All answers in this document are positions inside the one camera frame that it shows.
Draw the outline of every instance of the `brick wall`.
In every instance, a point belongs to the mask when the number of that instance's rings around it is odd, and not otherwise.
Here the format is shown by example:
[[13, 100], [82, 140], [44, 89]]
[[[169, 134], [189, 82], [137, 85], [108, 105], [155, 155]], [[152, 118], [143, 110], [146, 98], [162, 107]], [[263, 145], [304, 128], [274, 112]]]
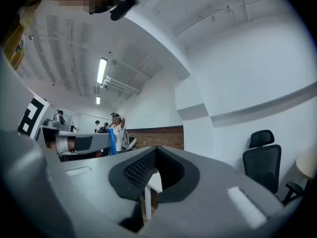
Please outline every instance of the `brick wall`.
[[142, 148], [145, 141], [146, 146], [170, 146], [184, 150], [184, 130], [183, 126], [149, 128], [149, 129], [129, 129], [129, 137], [136, 137], [136, 147]]

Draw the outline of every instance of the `ceiling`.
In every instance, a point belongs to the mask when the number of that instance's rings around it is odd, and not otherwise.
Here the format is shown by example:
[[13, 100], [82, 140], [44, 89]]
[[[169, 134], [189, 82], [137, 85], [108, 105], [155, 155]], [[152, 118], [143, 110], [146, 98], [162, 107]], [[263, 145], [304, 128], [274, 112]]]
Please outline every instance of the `ceiling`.
[[[291, 12], [284, 0], [246, 0], [250, 19]], [[140, 0], [140, 5], [172, 29], [185, 47], [198, 43], [224, 29], [236, 25], [230, 10], [212, 16], [206, 13], [233, 6], [238, 24], [247, 22], [242, 0]], [[197, 21], [186, 30], [188, 25]], [[142, 89], [162, 65], [120, 36], [111, 36], [97, 25], [71, 18], [36, 14], [27, 35], [25, 59], [19, 68], [22, 78], [42, 80], [65, 87], [83, 98], [95, 98], [100, 58], [108, 59], [106, 74], [134, 88]], [[131, 95], [109, 87], [102, 91], [102, 105], [116, 108]]]

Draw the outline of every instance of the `office chair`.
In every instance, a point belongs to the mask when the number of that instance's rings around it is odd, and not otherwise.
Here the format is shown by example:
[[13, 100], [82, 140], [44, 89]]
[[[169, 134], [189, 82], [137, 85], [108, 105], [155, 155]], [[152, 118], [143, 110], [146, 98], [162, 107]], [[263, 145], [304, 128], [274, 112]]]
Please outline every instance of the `office chair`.
[[[270, 130], [260, 130], [251, 135], [249, 148], [243, 154], [243, 165], [245, 174], [256, 182], [260, 183], [273, 194], [278, 190], [279, 167], [281, 162], [282, 149], [274, 143], [274, 135]], [[293, 193], [301, 195], [303, 189], [294, 182], [288, 182], [286, 186], [290, 189], [283, 200], [284, 204], [291, 201]]]

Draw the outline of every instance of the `blue object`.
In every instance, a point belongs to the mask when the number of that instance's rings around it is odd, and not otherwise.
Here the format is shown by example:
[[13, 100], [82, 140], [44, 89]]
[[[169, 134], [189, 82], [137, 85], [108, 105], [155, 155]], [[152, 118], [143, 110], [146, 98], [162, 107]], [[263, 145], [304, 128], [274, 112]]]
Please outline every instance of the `blue object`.
[[110, 134], [110, 142], [111, 142], [111, 146], [110, 146], [110, 155], [115, 155], [117, 154], [117, 150], [115, 148], [115, 135], [113, 133], [113, 128], [107, 128], [107, 132]]

